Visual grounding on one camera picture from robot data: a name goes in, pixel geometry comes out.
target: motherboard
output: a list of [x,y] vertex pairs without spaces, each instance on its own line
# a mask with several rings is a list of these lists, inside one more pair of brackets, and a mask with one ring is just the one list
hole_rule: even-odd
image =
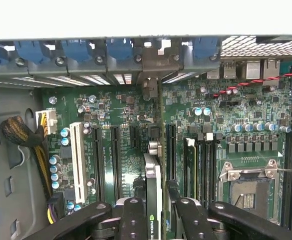
[[132,85],[42,89],[58,120],[49,162],[67,214],[136,196],[148,153],[165,168],[162,182],[176,180],[181,196],[204,207],[228,202],[282,224],[292,78],[240,82],[201,75],[159,85],[155,98]]

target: perforated metal grille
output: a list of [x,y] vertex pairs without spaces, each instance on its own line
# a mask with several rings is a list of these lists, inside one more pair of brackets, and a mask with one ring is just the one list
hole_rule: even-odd
[[231,36],[222,42],[221,57],[292,56],[292,41],[256,43],[256,36]]

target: yellow wire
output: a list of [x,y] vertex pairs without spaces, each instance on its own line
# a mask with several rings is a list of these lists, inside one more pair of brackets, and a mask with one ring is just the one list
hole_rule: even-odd
[[54,221],[53,221],[52,218],[51,218],[49,208],[47,209],[47,218],[48,218],[48,221],[49,221],[50,224],[53,224],[53,223],[54,223]]

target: pcie slot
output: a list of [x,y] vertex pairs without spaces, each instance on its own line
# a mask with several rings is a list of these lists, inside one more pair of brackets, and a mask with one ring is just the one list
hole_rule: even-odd
[[114,190],[116,201],[123,197],[122,194],[122,173],[121,173],[121,143],[120,127],[118,125],[110,127],[111,134],[111,155],[114,174]]
[[71,157],[74,175],[74,189],[76,203],[85,203],[87,199],[86,162],[83,146],[82,123],[70,124]]
[[102,153],[101,127],[93,126],[91,135],[97,201],[105,201],[105,167]]
[[176,125],[168,123],[166,126],[167,133],[167,170],[168,180],[176,178]]

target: cable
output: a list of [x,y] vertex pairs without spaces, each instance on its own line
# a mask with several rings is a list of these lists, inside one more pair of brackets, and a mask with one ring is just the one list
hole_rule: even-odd
[[50,224],[53,224],[54,223],[54,221],[51,218],[50,209],[49,208],[47,209],[47,218],[48,218],[48,221],[49,221]]
[[[38,123],[47,124],[46,114],[39,116]],[[44,126],[38,124],[36,132],[32,132],[20,116],[14,116],[3,121],[0,124],[0,130],[3,136],[11,143],[28,147],[32,150],[36,158],[45,197],[48,200],[52,196],[52,189],[48,170],[48,154],[46,154],[42,145],[47,135]]]

